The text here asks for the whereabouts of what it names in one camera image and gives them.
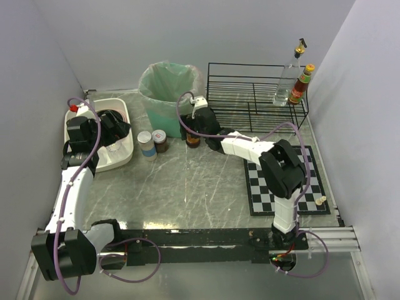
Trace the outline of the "silver lid spice jar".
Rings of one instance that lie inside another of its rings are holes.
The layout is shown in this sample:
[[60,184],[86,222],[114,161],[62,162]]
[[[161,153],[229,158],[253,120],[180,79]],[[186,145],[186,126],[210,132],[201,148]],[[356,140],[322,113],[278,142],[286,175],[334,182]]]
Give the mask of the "silver lid spice jar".
[[157,153],[165,153],[168,150],[167,135],[163,130],[154,130],[152,132],[152,140],[156,147]]

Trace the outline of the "pink plate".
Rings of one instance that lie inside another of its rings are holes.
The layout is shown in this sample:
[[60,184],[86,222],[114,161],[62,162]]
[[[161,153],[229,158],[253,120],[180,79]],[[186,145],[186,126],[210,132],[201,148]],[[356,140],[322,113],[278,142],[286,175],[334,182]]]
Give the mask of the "pink plate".
[[106,113],[109,112],[113,116],[114,119],[117,119],[120,122],[124,123],[129,123],[128,121],[128,114],[125,111],[122,111],[120,109],[97,109],[96,113],[99,116],[99,119],[102,120],[103,116],[106,115]]

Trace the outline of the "black small plate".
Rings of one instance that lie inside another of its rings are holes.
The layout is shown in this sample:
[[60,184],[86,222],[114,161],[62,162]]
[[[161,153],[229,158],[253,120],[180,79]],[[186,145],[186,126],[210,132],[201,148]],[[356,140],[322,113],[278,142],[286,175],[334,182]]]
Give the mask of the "black small plate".
[[99,119],[103,120],[106,116],[112,117],[114,119],[123,120],[121,113],[117,112],[116,110],[112,109],[104,109],[96,112]]

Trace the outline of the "glass oil bottle gold spout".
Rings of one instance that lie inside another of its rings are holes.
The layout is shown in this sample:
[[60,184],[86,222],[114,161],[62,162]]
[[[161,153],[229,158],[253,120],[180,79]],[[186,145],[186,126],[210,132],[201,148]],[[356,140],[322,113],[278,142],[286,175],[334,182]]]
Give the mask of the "glass oil bottle gold spout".
[[274,106],[283,107],[287,104],[290,92],[300,73],[300,58],[304,54],[307,44],[304,38],[299,39],[299,45],[294,49],[291,59],[284,65],[276,91],[272,98]]

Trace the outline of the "brown sauce bottle yellow cap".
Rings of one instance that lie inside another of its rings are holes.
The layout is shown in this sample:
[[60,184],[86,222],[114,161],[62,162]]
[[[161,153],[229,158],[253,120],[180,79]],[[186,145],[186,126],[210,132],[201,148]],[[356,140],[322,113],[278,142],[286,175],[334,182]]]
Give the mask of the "brown sauce bottle yellow cap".
[[314,70],[315,70],[315,65],[313,64],[307,64],[304,67],[301,75],[296,80],[289,94],[288,98],[289,103],[291,103],[292,105],[297,105],[302,101],[304,93],[306,92],[309,83],[311,82],[311,76]]

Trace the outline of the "white jar blue label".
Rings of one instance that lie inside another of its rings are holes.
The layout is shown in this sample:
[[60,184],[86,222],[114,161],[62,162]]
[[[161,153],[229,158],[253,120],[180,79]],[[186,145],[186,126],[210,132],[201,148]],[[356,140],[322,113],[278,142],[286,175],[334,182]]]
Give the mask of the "white jar blue label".
[[154,161],[157,158],[157,152],[152,134],[149,131],[141,131],[137,135],[137,141],[145,159],[148,161]]

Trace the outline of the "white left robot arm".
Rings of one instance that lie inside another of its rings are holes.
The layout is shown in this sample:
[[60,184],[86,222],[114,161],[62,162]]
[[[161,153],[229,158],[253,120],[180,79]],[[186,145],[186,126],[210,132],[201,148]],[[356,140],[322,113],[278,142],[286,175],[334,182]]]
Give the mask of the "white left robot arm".
[[32,238],[31,249],[45,280],[92,274],[97,254],[108,244],[121,240],[116,219],[92,223],[83,231],[83,210],[99,162],[89,156],[94,146],[117,145],[128,137],[131,126],[120,112],[102,110],[96,117],[75,116],[66,121],[69,136],[62,151],[62,180],[49,224]]

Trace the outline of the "red lid sauce jar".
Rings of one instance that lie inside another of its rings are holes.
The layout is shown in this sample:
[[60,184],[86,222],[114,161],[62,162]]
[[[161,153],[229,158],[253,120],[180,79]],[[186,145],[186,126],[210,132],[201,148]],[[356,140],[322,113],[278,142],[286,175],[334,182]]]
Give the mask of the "red lid sauce jar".
[[201,143],[201,139],[199,136],[191,134],[190,132],[186,132],[186,144],[190,148],[197,148]]

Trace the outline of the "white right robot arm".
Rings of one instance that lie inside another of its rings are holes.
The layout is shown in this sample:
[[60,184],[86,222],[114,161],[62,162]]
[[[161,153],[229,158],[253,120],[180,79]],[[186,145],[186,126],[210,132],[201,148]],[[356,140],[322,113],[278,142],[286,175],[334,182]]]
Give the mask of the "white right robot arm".
[[182,132],[204,138],[214,151],[251,161],[261,168],[266,186],[274,196],[272,240],[280,247],[292,244],[299,235],[298,202],[309,186],[309,163],[301,162],[287,140],[267,142],[221,127],[209,107],[177,116]]

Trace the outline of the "clear wine glass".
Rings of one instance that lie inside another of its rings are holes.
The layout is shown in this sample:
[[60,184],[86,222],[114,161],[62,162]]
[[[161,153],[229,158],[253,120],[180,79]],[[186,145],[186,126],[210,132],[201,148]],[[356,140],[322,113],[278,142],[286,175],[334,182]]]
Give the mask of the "clear wine glass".
[[122,161],[125,159],[127,151],[121,141],[116,141],[106,147],[107,155],[109,160],[112,162]]

